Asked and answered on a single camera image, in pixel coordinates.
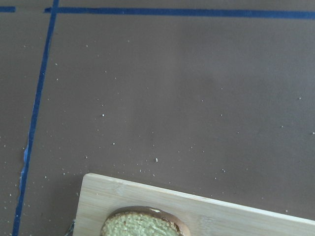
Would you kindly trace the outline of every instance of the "dark surface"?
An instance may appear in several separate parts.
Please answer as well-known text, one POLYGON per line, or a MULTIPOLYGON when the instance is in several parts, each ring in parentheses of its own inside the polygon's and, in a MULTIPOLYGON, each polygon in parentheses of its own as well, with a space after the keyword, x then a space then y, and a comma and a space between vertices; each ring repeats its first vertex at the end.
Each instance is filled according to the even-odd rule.
MULTIPOLYGON (((31 56, 6 46, 0 63, 4 235, 47 32, 37 16, 31 56)), ((30 23, 0 24, 24 50, 8 35, 30 23)), ((20 235, 64 235, 89 172, 315 220, 314 35, 304 20, 58 15, 20 235)))

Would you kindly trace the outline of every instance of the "brown crust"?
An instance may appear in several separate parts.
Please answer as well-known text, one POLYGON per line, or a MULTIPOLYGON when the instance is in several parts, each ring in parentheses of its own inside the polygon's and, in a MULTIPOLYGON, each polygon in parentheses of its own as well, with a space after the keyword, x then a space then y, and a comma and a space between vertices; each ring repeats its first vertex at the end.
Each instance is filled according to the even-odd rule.
POLYGON ((119 208, 119 209, 113 211, 112 213, 110 213, 110 215, 107 217, 107 219, 110 219, 110 218, 112 218, 118 214, 121 214, 121 213, 129 213, 129 212, 147 214, 147 215, 150 215, 150 216, 153 216, 156 218, 160 218, 160 219, 165 220, 167 222, 174 223, 178 233, 181 236, 190 236, 189 228, 187 227, 187 225, 183 221, 181 221, 175 215, 172 215, 170 213, 167 213, 167 212, 160 210, 160 209, 157 209, 155 207, 150 207, 150 206, 122 207, 122 208, 119 208))

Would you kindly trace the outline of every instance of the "bread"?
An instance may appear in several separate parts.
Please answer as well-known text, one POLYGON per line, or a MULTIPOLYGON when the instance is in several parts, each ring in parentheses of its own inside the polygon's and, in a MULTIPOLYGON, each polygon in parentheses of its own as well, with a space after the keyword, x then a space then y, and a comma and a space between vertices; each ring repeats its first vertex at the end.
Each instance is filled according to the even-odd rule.
POLYGON ((100 236, 190 236, 176 216, 148 206, 128 206, 112 212, 100 236))

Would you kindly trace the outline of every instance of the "blue tape strip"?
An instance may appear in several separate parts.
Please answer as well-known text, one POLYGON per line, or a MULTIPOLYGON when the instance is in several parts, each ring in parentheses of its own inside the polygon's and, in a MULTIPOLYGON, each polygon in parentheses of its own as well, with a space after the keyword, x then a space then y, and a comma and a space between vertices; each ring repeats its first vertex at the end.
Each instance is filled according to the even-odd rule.
POLYGON ((0 12, 15 12, 14 6, 0 6, 0 12))
MULTIPOLYGON (((51 8, 46 8, 45 12, 50 13, 51 8)), ((313 11, 59 7, 57 12, 58 13, 68 13, 68 14, 105 14, 105 15, 111 14, 111 15, 207 16, 207 17, 315 19, 315 12, 313 12, 313 11)))
POLYGON ((27 148, 25 149, 25 152, 24 152, 24 167, 21 171, 21 179, 20 179, 20 196, 19 196, 18 203, 15 210, 12 236, 18 236, 19 228, 20 228, 20 219, 21 219, 21 213, 22 213, 22 208, 23 208, 26 181, 28 177, 29 164, 30 164, 30 159, 31 159, 31 152, 32 152, 34 134, 35 134, 35 129, 36 129, 39 104, 40 104, 40 99, 41 99, 41 92, 43 90, 43 85, 44 85, 44 80, 45 80, 45 74, 46 74, 46 68, 47 68, 47 62, 48 62, 48 56, 49 56, 49 48, 50 48, 50 43, 51 43, 51 39, 54 32, 58 4, 59 4, 59 0, 54 0, 53 7, 51 10, 49 27, 47 31, 46 43, 45 43, 43 58, 41 61, 40 74, 38 77, 36 96, 35 96, 35 101, 34 101, 34 106, 33 106, 32 117, 31 117, 29 141, 28 141, 27 148))

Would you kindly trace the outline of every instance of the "wooden cutting board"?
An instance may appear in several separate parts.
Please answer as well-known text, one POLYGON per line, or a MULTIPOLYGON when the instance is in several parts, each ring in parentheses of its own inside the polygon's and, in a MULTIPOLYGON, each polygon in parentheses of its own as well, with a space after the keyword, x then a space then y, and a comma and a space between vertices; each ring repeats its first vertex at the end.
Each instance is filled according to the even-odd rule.
POLYGON ((226 203, 122 179, 83 178, 74 236, 99 236, 120 207, 150 206, 176 215, 192 236, 314 236, 315 221, 226 203))

